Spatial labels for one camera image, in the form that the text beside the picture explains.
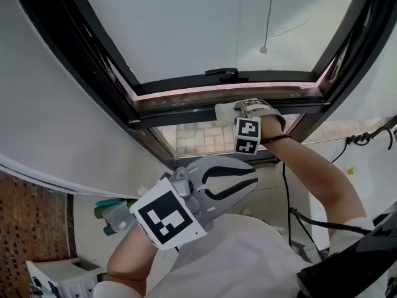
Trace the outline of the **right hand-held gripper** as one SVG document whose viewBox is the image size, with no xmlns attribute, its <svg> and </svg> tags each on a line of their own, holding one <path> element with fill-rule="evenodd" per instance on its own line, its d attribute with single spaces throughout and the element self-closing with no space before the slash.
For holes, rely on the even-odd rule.
<svg viewBox="0 0 397 298">
<path fill-rule="evenodd" d="M 255 155 L 257 153 L 261 144 L 261 121 L 263 117 L 276 117 L 282 130 L 285 130 L 283 115 L 262 99 L 237 101 L 233 109 L 238 113 L 235 118 L 235 153 L 244 155 Z"/>
</svg>

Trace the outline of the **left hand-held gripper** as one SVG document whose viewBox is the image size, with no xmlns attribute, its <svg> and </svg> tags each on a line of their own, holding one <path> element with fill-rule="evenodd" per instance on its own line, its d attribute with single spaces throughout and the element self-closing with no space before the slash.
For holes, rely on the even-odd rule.
<svg viewBox="0 0 397 298">
<path fill-rule="evenodd" d="M 207 236 L 206 228 L 256 188 L 256 170 L 225 156 L 198 159 L 164 173 L 131 207 L 135 222 L 160 250 Z"/>
</svg>

